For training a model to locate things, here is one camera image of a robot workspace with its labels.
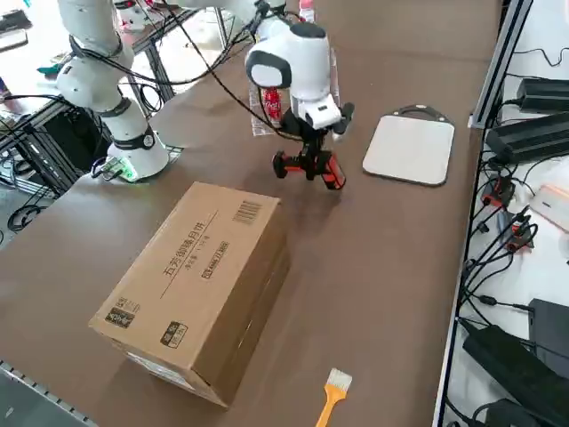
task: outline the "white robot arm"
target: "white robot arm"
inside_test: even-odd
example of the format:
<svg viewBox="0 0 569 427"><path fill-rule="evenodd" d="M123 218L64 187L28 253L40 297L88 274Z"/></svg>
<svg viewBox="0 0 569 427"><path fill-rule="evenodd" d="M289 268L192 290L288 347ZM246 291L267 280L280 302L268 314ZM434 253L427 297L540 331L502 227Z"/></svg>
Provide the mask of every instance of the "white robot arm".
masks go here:
<svg viewBox="0 0 569 427"><path fill-rule="evenodd" d="M97 112L114 143L108 158L127 181L154 175L168 163L168 152L139 105L125 98L118 82L125 73L90 55L92 51L124 68L132 66L131 46L116 31L116 5L131 0L58 0L60 15L76 42L76 57L57 80L62 95ZM260 39L247 54L247 76L259 87L290 88L293 114L318 130L339 123L342 114L330 94L330 47L314 24L291 25L282 15L285 0L172 0L182 7L222 7L250 23Z"/></svg>

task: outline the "white bristles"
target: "white bristles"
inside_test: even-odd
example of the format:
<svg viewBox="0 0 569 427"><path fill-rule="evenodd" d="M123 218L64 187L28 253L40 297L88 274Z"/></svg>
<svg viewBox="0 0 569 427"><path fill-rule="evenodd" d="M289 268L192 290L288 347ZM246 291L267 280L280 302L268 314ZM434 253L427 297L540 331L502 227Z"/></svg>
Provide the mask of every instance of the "white bristles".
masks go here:
<svg viewBox="0 0 569 427"><path fill-rule="evenodd" d="M349 385L352 384L352 377L333 367L330 376L328 376L328 384L338 387L342 391L348 391Z"/></svg>

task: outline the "barcode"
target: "barcode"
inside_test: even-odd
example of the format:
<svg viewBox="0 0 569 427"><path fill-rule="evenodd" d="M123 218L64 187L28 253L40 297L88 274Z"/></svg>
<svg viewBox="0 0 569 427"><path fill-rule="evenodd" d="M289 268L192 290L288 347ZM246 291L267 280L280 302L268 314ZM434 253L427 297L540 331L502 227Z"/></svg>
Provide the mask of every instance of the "barcode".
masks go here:
<svg viewBox="0 0 569 427"><path fill-rule="evenodd" d="M239 210L233 217L233 221L242 222L243 224L251 225L257 219L261 205L255 202L244 200L239 206Z"/></svg>

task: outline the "cardboard box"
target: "cardboard box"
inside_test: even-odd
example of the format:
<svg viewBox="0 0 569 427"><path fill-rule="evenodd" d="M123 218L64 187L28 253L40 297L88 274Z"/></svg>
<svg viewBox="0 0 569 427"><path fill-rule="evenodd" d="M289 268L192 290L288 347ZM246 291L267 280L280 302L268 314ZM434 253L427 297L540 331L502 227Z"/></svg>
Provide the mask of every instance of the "cardboard box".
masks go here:
<svg viewBox="0 0 569 427"><path fill-rule="evenodd" d="M279 200L195 183L89 326L226 407L289 268Z"/></svg>

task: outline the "white cutting board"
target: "white cutting board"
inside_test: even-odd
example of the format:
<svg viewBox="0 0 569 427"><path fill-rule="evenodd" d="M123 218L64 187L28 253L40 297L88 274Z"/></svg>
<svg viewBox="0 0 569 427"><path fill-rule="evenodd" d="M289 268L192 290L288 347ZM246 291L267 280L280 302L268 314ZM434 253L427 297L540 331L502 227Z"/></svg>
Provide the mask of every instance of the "white cutting board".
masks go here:
<svg viewBox="0 0 569 427"><path fill-rule="evenodd" d="M403 117L405 109L383 116L365 154L368 173L429 186L446 181L453 146L454 126L426 106L409 111L434 111L434 119Z"/></svg>

